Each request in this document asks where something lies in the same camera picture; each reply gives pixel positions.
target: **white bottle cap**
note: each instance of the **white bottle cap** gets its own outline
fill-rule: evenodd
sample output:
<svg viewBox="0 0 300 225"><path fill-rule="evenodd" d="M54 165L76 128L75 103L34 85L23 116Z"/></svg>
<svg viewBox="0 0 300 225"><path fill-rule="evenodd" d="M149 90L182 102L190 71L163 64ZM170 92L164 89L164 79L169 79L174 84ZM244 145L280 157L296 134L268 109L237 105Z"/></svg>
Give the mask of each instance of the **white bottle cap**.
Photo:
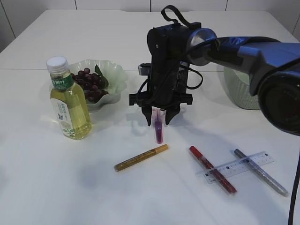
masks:
<svg viewBox="0 0 300 225"><path fill-rule="evenodd" d="M69 70L69 64L65 57L56 56L47 61L47 69L50 74L63 74Z"/></svg>

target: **green leaf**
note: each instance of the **green leaf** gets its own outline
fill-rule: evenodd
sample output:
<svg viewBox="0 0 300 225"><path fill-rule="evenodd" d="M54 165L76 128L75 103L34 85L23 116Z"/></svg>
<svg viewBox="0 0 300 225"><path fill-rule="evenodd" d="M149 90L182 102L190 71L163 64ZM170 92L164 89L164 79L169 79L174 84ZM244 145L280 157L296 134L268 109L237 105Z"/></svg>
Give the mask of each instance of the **green leaf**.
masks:
<svg viewBox="0 0 300 225"><path fill-rule="evenodd" d="M102 79L105 81L106 85L105 85L105 88L107 88L107 86L109 85L109 82L108 80L105 78L105 76L102 76Z"/></svg>
<svg viewBox="0 0 300 225"><path fill-rule="evenodd" d="M106 85L105 85L104 88L107 88L107 86L109 85L109 82L108 82L108 80L106 79L106 77L103 76L103 74L102 74L102 72L101 72L101 70L100 70L100 68L99 68L98 65L95 66L95 72L96 72L96 73L104 80L104 82L106 83Z"/></svg>
<svg viewBox="0 0 300 225"><path fill-rule="evenodd" d="M102 74L102 72L101 72L101 70L100 70L100 68L99 68L98 65L95 66L95 72L96 72L99 76L103 76L103 74Z"/></svg>

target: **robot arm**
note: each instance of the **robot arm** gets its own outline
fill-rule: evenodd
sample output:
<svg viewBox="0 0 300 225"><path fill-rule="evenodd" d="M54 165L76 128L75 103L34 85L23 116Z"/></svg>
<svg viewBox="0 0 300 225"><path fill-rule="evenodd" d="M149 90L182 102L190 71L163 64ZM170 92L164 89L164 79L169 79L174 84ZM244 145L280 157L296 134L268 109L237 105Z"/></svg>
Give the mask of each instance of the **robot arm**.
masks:
<svg viewBox="0 0 300 225"><path fill-rule="evenodd" d="M170 19L166 8L185 26ZM141 65L142 74L148 77L144 82L147 90L141 92L141 87L129 96L129 104L142 108L148 125L152 106L166 110L168 124L180 112L181 103L192 104L192 95L186 93L188 70L180 69L182 64L189 67L215 62L248 74L250 94L258 95L265 117L277 128L300 135L300 44L268 37L217 38L201 23L187 22L174 6L165 7L162 15L174 24L149 31L151 64Z"/></svg>

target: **bottle cap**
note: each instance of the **bottle cap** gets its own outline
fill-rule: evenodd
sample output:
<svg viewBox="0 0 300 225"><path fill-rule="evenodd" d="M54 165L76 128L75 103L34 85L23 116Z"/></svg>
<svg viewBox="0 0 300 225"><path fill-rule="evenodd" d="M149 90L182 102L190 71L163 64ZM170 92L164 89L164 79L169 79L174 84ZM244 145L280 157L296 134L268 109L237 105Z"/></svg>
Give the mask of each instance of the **bottle cap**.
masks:
<svg viewBox="0 0 300 225"><path fill-rule="evenodd" d="M164 144L162 146L159 146L159 147L155 148L155 151L158 154L158 153L160 153L162 151L165 151L167 149L169 149L169 146L167 144Z"/></svg>
<svg viewBox="0 0 300 225"><path fill-rule="evenodd" d="M65 57L56 56L47 61L47 69L50 74L62 74L69 70L69 64Z"/></svg>

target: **red marker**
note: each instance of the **red marker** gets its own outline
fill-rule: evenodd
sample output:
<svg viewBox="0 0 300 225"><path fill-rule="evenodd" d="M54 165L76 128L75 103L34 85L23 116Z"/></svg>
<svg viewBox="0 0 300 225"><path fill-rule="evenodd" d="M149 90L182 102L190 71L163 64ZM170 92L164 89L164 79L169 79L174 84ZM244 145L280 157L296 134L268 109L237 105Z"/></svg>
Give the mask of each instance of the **red marker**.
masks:
<svg viewBox="0 0 300 225"><path fill-rule="evenodd" d="M214 168L213 164L211 164L202 154L198 151L194 146L191 146L189 148L193 155L204 165L206 169ZM212 170L211 174L214 175L214 177L217 179L217 181L230 193L234 194L237 192L237 190L232 186L231 183L229 183L228 180L225 179L225 177L218 171L218 170Z"/></svg>

